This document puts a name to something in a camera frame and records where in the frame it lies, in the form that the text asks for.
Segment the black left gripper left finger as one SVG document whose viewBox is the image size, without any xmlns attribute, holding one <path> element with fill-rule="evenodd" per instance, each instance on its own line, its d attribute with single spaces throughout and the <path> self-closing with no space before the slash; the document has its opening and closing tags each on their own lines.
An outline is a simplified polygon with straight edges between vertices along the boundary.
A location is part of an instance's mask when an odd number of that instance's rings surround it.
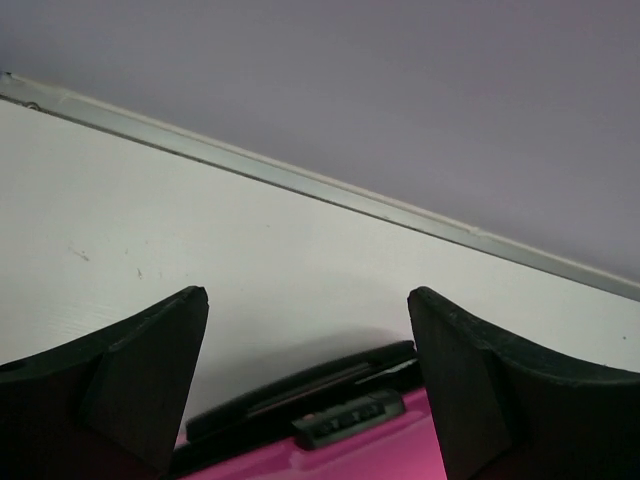
<svg viewBox="0 0 640 480">
<path fill-rule="evenodd" d="M 209 312 L 189 286 L 1 367 L 4 479 L 159 479 L 171 463 Z"/>
</svg>

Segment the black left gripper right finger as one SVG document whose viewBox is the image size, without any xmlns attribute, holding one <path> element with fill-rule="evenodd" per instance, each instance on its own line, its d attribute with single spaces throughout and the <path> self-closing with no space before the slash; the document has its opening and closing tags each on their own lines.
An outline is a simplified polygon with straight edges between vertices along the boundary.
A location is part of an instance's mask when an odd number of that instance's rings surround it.
<svg viewBox="0 0 640 480">
<path fill-rule="evenodd" d="M 447 478 L 638 478 L 638 373 L 543 347 L 427 287 L 408 310 Z"/>
</svg>

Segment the pink hard-shell suitcase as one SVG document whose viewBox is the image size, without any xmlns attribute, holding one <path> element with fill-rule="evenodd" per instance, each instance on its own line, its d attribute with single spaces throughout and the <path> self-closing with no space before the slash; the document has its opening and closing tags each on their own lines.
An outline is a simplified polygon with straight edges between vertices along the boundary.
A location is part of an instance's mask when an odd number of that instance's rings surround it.
<svg viewBox="0 0 640 480">
<path fill-rule="evenodd" d="M 186 423 L 170 479 L 443 479 L 414 344 L 352 354 Z"/>
</svg>

